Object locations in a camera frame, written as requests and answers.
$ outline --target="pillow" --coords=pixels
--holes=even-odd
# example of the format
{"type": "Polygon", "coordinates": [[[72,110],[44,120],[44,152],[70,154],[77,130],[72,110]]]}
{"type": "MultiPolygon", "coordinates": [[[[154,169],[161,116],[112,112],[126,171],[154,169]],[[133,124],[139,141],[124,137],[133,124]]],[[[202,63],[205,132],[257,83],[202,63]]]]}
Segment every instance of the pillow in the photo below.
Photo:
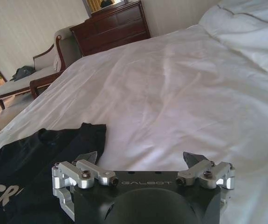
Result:
{"type": "Polygon", "coordinates": [[[222,44],[242,53],[268,72],[268,22],[214,6],[199,24],[222,44]]]}
{"type": "Polygon", "coordinates": [[[248,14],[268,22],[268,0],[222,0],[219,6],[233,14],[248,14]]]}

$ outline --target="metal bracket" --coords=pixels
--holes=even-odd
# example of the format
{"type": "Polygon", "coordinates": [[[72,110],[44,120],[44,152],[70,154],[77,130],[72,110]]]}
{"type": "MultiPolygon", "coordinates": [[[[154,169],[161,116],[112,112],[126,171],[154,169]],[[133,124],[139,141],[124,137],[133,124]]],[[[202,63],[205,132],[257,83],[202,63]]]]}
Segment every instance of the metal bracket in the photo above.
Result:
{"type": "Polygon", "coordinates": [[[80,170],[89,170],[92,176],[94,176],[101,185],[116,186],[118,184],[115,172],[102,169],[87,160],[79,160],[76,163],[76,167],[80,170]]]}
{"type": "Polygon", "coordinates": [[[221,162],[215,166],[214,162],[201,160],[185,171],[179,171],[176,183],[183,186],[191,186],[199,178],[200,185],[206,189],[221,187],[221,214],[227,207],[230,194],[234,189],[235,168],[231,163],[221,162]]]}
{"type": "Polygon", "coordinates": [[[53,195],[60,200],[61,208],[75,221],[75,209],[72,196],[66,187],[88,189],[93,187],[95,178],[101,185],[116,186],[115,172],[102,169],[87,160],[79,160],[74,166],[69,162],[56,163],[52,167],[53,195]]]}
{"type": "Polygon", "coordinates": [[[179,171],[176,182],[182,182],[184,186],[191,186],[195,183],[195,180],[203,174],[204,171],[211,168],[211,163],[208,160],[202,160],[196,165],[192,166],[188,170],[179,171]]]}
{"type": "Polygon", "coordinates": [[[66,188],[53,188],[53,195],[59,198],[61,208],[73,221],[75,221],[75,207],[69,190],[66,188]]]}

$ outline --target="logo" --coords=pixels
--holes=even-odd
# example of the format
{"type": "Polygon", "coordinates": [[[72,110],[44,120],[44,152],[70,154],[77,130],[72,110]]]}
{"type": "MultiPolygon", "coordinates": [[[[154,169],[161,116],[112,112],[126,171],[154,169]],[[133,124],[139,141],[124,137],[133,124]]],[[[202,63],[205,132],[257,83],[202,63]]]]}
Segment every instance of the logo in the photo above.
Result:
{"type": "Polygon", "coordinates": [[[2,206],[5,206],[9,202],[9,197],[18,195],[22,190],[23,188],[19,189],[18,185],[6,188],[6,186],[0,184],[0,193],[4,192],[3,194],[0,194],[0,203],[2,202],[2,206]]]}
{"type": "Polygon", "coordinates": [[[121,184],[123,185],[164,185],[164,184],[171,184],[172,181],[146,181],[146,182],[140,182],[140,181],[123,181],[121,184]]]}

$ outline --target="screw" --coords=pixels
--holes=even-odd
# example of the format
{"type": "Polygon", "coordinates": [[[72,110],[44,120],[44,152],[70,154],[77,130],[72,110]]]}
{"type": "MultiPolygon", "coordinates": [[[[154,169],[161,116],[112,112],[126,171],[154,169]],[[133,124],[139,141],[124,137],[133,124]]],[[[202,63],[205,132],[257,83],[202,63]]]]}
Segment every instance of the screw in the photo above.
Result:
{"type": "Polygon", "coordinates": [[[109,180],[110,187],[116,187],[118,185],[118,179],[116,177],[112,177],[109,180]]]}
{"type": "Polygon", "coordinates": [[[82,177],[83,178],[90,178],[90,171],[89,170],[85,170],[82,172],[82,177]]]}
{"type": "Polygon", "coordinates": [[[186,180],[181,177],[181,176],[178,176],[176,178],[176,181],[175,181],[179,186],[185,186],[186,185],[186,180]]]}
{"type": "Polygon", "coordinates": [[[203,173],[204,177],[207,178],[207,179],[211,179],[213,177],[213,174],[211,171],[205,171],[203,173]]]}
{"type": "Polygon", "coordinates": [[[58,169],[59,163],[58,163],[58,162],[57,162],[57,163],[55,163],[55,165],[54,165],[54,166],[55,166],[55,168],[56,168],[56,169],[58,169]]]}

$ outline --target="bed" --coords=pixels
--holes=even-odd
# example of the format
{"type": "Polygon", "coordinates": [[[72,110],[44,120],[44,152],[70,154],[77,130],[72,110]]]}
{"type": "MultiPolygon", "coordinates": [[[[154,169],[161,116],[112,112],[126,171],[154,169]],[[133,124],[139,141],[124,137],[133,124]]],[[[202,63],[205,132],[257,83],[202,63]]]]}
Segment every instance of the bed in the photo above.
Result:
{"type": "Polygon", "coordinates": [[[241,9],[222,1],[199,25],[79,59],[0,132],[0,147],[106,124],[101,167],[183,170],[184,150],[231,162],[221,223],[268,223],[268,14],[241,9]]]}

